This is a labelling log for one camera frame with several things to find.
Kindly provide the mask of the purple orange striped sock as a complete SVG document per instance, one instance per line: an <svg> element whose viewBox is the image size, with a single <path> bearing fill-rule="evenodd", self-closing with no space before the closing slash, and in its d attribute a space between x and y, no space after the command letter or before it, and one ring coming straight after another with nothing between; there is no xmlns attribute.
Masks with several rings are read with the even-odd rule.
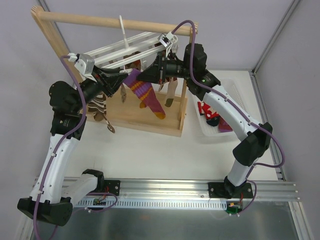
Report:
<svg viewBox="0 0 320 240"><path fill-rule="evenodd" d="M138 97L142 104L140 108L149 107L157 118L163 120L166 113L156 97L153 86L149 82L138 81L137 76L140 73L139 70L133 69L123 83Z"/></svg>

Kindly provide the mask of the white plastic clip hanger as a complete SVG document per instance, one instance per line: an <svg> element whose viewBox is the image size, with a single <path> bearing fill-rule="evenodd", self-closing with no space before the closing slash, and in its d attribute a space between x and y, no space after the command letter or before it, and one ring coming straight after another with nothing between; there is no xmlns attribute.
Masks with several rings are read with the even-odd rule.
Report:
<svg viewBox="0 0 320 240"><path fill-rule="evenodd" d="M119 23L123 40L83 53L90 55L94 59L94 67L117 69L124 67L130 62L144 59L163 50L166 51L165 56L168 56L170 51L167 51L158 41L158 37L161 34L158 35L155 32L145 31L127 38L124 21L121 16L119 16ZM125 55L130 55L136 51L140 53L129 58L123 58Z"/></svg>

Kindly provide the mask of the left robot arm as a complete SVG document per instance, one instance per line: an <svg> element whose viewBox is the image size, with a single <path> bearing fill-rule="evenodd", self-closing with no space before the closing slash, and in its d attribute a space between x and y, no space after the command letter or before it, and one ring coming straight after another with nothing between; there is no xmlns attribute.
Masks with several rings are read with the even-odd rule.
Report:
<svg viewBox="0 0 320 240"><path fill-rule="evenodd" d="M30 196L20 198L17 204L17 208L34 222L64 226L82 198L91 192L99 195L105 190L103 172L93 169L86 169L66 190L62 186L70 156L81 140L87 121L86 114L80 112L101 93L112 97L130 73L95 67L93 79L87 78L77 88L64 81L57 81L49 88L49 104L54 114L48 153Z"/></svg>

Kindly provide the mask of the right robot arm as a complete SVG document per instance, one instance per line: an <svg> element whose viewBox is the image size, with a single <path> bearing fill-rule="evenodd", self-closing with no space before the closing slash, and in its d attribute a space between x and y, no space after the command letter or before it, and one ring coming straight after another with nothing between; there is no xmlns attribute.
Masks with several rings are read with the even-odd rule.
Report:
<svg viewBox="0 0 320 240"><path fill-rule="evenodd" d="M158 84L163 77L184 78L188 90L209 105L231 127L239 144L233 149L235 158L223 186L214 194L225 199L237 197L243 190L254 163L269 149L273 131L269 123L253 119L227 93L221 82L207 70L207 54L201 44L188 44L183 60L168 59L158 53L154 62L137 77L139 81Z"/></svg>

